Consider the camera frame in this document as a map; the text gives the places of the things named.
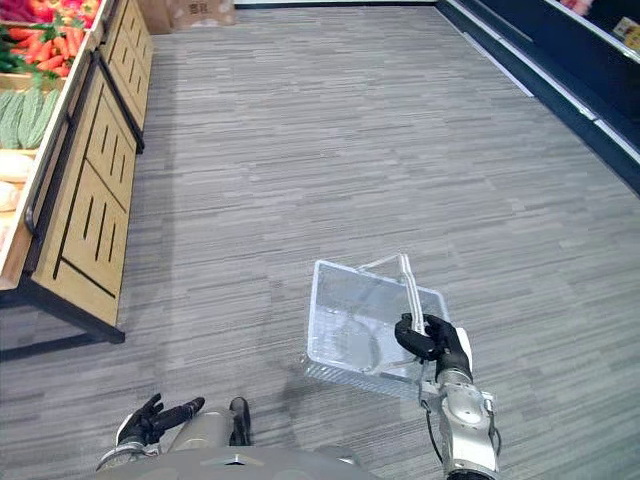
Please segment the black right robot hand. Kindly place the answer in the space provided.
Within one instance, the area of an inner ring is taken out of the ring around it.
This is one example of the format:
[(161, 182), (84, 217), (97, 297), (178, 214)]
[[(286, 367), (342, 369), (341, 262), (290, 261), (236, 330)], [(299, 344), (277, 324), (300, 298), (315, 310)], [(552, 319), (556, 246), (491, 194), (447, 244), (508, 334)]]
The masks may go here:
[(424, 334), (411, 328), (412, 314), (404, 313), (396, 323), (394, 336), (398, 344), (421, 361), (436, 362), (436, 377), (453, 370), (473, 382), (469, 356), (464, 351), (454, 326), (437, 316), (424, 314)]

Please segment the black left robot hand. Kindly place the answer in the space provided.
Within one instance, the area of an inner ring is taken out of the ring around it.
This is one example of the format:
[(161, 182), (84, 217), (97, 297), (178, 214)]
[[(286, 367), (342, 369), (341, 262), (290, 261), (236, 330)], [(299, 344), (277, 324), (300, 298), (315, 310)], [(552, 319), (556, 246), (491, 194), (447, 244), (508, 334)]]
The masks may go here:
[(204, 404), (203, 397), (196, 397), (187, 403), (166, 409), (161, 394), (156, 393), (123, 421), (116, 433), (116, 445), (156, 444), (166, 431), (192, 420)]

